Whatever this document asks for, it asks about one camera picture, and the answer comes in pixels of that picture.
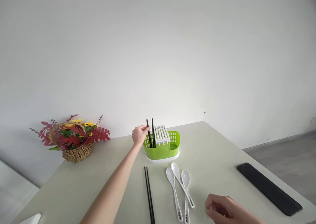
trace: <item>spoon handle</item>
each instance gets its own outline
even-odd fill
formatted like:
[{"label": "spoon handle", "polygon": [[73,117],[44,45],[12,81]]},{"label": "spoon handle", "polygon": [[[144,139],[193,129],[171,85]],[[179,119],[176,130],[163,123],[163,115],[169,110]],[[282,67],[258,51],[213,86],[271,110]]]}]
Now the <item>spoon handle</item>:
[{"label": "spoon handle", "polygon": [[183,221],[183,217],[182,217],[182,213],[181,213],[181,209],[180,209],[180,205],[179,205],[179,201],[178,201],[178,196],[177,196],[177,192],[175,190],[175,187],[173,188],[173,193],[174,193],[174,202],[175,202],[175,207],[177,209],[177,216],[178,216],[178,220],[180,222]]},{"label": "spoon handle", "polygon": [[183,191],[184,191],[185,195],[187,196],[187,198],[188,198],[188,200],[189,200],[189,203],[190,203],[191,208],[194,208],[194,207],[195,207],[195,205],[194,205],[194,203],[193,203],[193,200],[191,199],[190,194],[187,192],[187,190],[186,190],[186,189],[185,189],[185,187],[183,186],[182,182],[181,182],[179,179],[177,179],[177,180],[179,181],[180,186],[182,187],[182,189],[183,189]]},{"label": "spoon handle", "polygon": [[184,204],[184,223],[190,224],[189,205],[188,205],[187,197],[185,197],[185,204]]}]

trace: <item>basket handle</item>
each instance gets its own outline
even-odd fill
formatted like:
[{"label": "basket handle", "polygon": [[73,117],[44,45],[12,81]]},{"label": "basket handle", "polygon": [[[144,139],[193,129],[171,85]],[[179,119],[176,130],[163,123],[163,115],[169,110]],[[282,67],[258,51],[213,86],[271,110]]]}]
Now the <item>basket handle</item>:
[{"label": "basket handle", "polygon": [[59,146],[59,144],[55,141],[55,139],[53,138],[53,132],[58,129],[59,127],[63,126],[63,125],[66,125],[66,124],[74,124],[74,125],[78,125],[82,128],[83,132],[85,133],[85,136],[87,135],[86,133],[86,130],[85,130],[85,127],[83,124],[80,124],[80,123],[77,123],[77,122],[74,122],[74,121],[68,121],[68,122],[63,122],[63,123],[60,123],[58,125],[55,125],[51,131],[49,131],[48,133],[48,138],[49,140],[55,144],[56,146]]}]

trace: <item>green plastic basket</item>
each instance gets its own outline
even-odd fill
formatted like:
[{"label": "green plastic basket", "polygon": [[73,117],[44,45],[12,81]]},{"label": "green plastic basket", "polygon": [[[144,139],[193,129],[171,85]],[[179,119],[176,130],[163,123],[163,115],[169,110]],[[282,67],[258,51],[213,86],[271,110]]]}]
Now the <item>green plastic basket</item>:
[{"label": "green plastic basket", "polygon": [[145,153],[151,160],[161,160],[174,157],[179,152],[180,134],[177,131],[168,131],[170,142],[169,144],[157,144],[155,148],[150,148],[148,135],[143,143]]}]

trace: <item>yellow flower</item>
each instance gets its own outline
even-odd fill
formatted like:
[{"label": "yellow flower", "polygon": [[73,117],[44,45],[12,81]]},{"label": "yellow flower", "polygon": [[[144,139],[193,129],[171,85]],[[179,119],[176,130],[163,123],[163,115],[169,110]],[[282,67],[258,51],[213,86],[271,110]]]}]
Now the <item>yellow flower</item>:
[{"label": "yellow flower", "polygon": [[[80,121],[82,121],[82,119],[77,119],[77,120],[71,120],[70,122],[77,122],[80,123]],[[72,127],[74,126],[73,124],[66,124],[65,127]]]},{"label": "yellow flower", "polygon": [[84,126],[95,126],[95,124],[93,124],[92,122],[86,122],[84,123]]}]

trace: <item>green utensil holder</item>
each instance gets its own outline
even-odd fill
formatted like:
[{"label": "green utensil holder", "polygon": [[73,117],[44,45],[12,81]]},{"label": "green utensil holder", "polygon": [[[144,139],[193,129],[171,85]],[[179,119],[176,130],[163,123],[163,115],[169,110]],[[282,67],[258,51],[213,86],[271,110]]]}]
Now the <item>green utensil holder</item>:
[{"label": "green utensil holder", "polygon": [[179,156],[180,134],[177,131],[168,131],[168,134],[170,137],[169,144],[166,142],[156,144],[155,148],[150,148],[148,135],[146,136],[143,146],[145,149],[146,158],[149,162],[168,162],[176,159]]}]

